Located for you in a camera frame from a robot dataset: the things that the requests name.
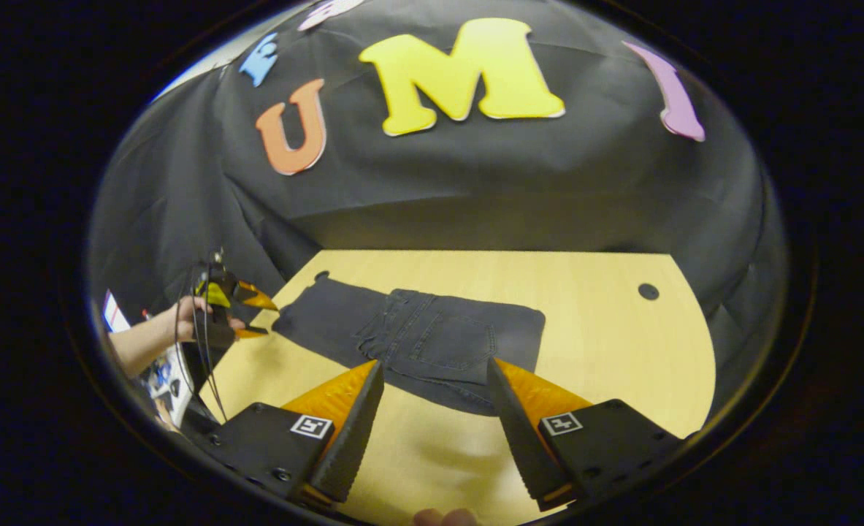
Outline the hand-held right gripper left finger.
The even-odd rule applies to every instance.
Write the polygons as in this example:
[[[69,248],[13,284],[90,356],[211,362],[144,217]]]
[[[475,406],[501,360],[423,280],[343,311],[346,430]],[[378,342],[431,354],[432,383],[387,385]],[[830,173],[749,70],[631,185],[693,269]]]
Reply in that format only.
[[[371,360],[282,406],[251,404],[209,432],[209,456],[279,498],[332,508],[348,499],[384,387]]]

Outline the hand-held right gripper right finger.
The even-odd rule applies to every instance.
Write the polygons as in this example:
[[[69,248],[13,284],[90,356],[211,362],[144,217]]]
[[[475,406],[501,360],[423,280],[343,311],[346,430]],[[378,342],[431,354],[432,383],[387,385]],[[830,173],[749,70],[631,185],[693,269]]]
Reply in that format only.
[[[487,385],[516,469],[542,511],[628,492],[682,445],[623,400],[589,402],[495,357]]]

